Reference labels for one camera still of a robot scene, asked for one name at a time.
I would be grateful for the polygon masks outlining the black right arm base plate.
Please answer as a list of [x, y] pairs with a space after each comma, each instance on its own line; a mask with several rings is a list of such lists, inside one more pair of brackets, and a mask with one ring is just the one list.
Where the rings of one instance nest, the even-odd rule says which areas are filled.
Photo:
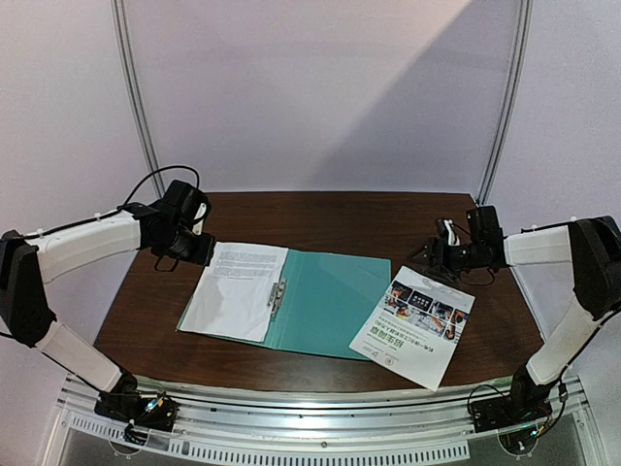
[[[474, 401], [474, 394], [481, 388], [493, 389], [496, 395]], [[557, 417], [552, 418], [553, 410], [549, 402], [549, 391], [550, 388], [545, 386], [534, 390], [513, 390], [509, 394], [503, 394], [491, 384], [482, 384], [469, 393], [467, 412], [473, 420], [476, 433], [535, 421], [544, 416], [545, 421], [542, 426], [533, 427], [529, 434], [531, 438], [539, 438], [558, 423], [569, 399], [567, 386], [561, 383], [558, 389], [561, 409]]]

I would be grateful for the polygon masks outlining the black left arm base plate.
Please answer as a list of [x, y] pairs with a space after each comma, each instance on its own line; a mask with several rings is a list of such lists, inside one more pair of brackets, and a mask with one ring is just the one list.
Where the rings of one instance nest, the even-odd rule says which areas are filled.
[[94, 413], [139, 427], [171, 432], [179, 408], [180, 404], [164, 391], [144, 395], [135, 387], [122, 387], [101, 392]]

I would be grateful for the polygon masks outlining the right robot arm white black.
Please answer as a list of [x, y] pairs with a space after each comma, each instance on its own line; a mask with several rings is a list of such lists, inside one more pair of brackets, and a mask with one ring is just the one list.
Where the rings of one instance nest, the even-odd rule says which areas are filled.
[[565, 266], [570, 275], [569, 306], [542, 347], [514, 373], [502, 415], [521, 423], [540, 408], [550, 390], [603, 328], [620, 312], [620, 229], [612, 216], [504, 232], [492, 205], [466, 213], [469, 238], [462, 241], [450, 218], [411, 252], [408, 261], [458, 279], [471, 271]]

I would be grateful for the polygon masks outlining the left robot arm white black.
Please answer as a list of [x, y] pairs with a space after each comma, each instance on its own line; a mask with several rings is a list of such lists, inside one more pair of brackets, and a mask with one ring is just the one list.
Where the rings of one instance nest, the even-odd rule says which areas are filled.
[[96, 389], [98, 415], [128, 422], [172, 420], [176, 403], [166, 394], [140, 394], [130, 372], [59, 321], [45, 286], [85, 265], [138, 250], [149, 250], [157, 259], [207, 266], [215, 246], [214, 237], [203, 230], [210, 211], [204, 192], [174, 180], [149, 205], [125, 201], [104, 215], [49, 231], [4, 233], [1, 318], [10, 338]]

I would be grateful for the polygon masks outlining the white printed text sheets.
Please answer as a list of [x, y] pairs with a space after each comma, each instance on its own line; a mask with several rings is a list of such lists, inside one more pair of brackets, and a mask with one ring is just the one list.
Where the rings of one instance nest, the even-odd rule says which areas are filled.
[[178, 323], [178, 330], [261, 343], [268, 331], [273, 286], [288, 249], [218, 242]]

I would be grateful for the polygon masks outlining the teal file folder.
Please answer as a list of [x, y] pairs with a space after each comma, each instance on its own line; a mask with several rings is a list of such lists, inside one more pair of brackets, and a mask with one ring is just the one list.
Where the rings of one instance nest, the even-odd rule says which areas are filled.
[[288, 249], [280, 277], [282, 305], [261, 343], [215, 337], [268, 350], [360, 359], [351, 340], [390, 284], [390, 260]]

